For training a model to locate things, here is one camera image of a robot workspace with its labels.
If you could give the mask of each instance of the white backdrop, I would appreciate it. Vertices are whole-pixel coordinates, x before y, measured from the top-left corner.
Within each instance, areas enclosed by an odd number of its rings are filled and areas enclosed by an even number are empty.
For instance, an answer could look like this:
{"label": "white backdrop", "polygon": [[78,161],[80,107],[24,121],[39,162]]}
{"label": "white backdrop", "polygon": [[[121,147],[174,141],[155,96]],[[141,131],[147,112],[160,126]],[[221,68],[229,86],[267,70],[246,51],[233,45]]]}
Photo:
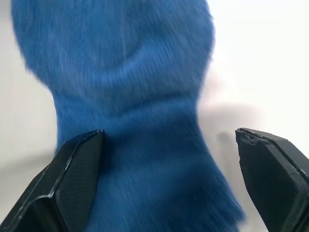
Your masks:
{"label": "white backdrop", "polygon": [[[306,67],[309,35],[301,0],[210,0],[216,26],[198,115],[212,155],[249,217],[243,232],[266,232],[245,189],[234,131],[267,131],[309,155]],[[0,0],[0,221],[56,144],[53,99],[26,71],[9,0]]]}

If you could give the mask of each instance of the knit fabric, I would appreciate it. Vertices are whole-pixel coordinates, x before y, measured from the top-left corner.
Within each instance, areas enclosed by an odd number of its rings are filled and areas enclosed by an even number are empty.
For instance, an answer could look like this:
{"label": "knit fabric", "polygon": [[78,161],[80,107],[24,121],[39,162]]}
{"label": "knit fabric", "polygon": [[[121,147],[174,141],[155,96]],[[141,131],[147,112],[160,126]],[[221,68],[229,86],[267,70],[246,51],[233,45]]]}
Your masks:
{"label": "knit fabric", "polygon": [[243,212],[197,125],[214,34],[204,0],[13,0],[12,15],[53,94],[57,147],[106,132],[86,232],[238,231]]}

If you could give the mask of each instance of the blue fabric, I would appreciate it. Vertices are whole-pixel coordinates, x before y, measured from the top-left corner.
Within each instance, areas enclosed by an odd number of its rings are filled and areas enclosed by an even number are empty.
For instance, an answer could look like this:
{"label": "blue fabric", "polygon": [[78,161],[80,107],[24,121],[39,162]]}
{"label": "blue fabric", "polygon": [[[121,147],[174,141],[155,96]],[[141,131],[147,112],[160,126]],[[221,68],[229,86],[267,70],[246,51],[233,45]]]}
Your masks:
{"label": "blue fabric", "polygon": [[204,0],[13,0],[12,15],[54,96],[58,147],[106,131],[86,232],[238,231],[197,125],[214,34]]}

